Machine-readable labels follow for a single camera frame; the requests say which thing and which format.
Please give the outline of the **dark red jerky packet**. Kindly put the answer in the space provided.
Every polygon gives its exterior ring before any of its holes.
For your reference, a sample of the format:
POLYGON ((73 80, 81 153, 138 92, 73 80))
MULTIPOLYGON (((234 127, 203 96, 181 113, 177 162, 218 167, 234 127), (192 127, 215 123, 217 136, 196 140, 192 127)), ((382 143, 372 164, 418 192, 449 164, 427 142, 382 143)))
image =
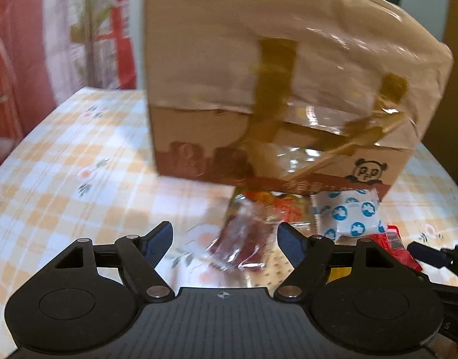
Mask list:
POLYGON ((222 271, 260 271, 273 247, 280 215, 251 200, 235 200, 215 241, 206 249, 208 260, 222 271))

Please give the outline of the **gold red tofu snack packet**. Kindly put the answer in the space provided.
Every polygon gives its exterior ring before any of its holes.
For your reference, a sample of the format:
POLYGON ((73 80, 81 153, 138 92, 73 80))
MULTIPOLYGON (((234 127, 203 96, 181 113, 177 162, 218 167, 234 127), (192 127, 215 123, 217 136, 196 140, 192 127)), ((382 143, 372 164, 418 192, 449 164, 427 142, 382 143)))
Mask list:
POLYGON ((310 232, 315 226, 312 203, 308 196, 237 187, 231 196, 229 210, 236 210, 244 201, 270 207, 271 211, 279 213, 281 221, 300 232, 310 232))

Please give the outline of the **blue white dotted packet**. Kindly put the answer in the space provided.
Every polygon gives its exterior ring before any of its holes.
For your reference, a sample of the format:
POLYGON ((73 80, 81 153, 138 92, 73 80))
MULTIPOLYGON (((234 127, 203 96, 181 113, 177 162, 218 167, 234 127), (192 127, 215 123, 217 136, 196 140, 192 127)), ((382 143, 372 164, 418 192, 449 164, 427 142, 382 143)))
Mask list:
POLYGON ((375 190, 323 191, 310 199, 318 234, 332 241, 386 232, 375 190))

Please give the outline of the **red small snack packet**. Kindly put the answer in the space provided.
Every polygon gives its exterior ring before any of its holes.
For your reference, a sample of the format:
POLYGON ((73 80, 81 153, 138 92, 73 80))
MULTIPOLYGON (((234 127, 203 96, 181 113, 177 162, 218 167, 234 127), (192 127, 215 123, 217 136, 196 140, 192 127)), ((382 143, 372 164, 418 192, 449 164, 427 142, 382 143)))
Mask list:
POLYGON ((414 257, 411 256, 403 245, 397 226, 388 225, 384 233, 372 234, 369 235, 368 238, 375 241, 393 258, 397 259, 406 267, 409 267, 414 271, 422 272, 421 265, 414 259, 414 257))

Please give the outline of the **yellow checkered tablecloth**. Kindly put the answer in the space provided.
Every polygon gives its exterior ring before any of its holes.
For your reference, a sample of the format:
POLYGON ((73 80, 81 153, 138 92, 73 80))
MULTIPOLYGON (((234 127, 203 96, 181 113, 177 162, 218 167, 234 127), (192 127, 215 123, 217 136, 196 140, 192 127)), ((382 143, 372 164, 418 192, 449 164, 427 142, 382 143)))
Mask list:
POLYGON ((202 259, 232 193, 227 185, 157 175, 142 92, 76 92, 0 167, 0 358, 15 349, 5 303, 78 238, 107 244, 168 220, 174 242, 157 271, 173 289, 276 288, 291 272, 278 250, 263 271, 247 276, 202 259))

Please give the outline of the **orange wooden door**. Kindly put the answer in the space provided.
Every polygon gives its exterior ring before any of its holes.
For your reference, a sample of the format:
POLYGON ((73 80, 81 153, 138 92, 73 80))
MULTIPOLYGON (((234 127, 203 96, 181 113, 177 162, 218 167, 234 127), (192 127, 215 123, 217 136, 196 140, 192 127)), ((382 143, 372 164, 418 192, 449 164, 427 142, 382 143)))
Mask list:
POLYGON ((450 0, 444 41, 453 53, 454 65, 423 144, 449 175, 458 179, 458 0, 450 0))

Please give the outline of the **cardboard box with plastic liner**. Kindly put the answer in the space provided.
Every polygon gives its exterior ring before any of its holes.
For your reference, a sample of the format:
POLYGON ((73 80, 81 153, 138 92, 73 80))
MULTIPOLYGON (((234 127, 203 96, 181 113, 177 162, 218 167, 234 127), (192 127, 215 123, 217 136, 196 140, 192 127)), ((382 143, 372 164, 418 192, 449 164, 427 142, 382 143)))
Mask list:
POLYGON ((450 49, 386 0, 144 0, 163 176, 384 195, 422 140, 450 49))

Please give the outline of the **red printed wall curtain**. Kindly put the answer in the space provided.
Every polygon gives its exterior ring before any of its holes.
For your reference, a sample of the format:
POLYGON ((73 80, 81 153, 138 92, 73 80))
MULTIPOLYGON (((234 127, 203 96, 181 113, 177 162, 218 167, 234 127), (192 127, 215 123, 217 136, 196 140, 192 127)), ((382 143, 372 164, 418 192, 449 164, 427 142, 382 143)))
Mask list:
POLYGON ((0 166, 79 89, 143 87, 142 0, 0 0, 0 166))

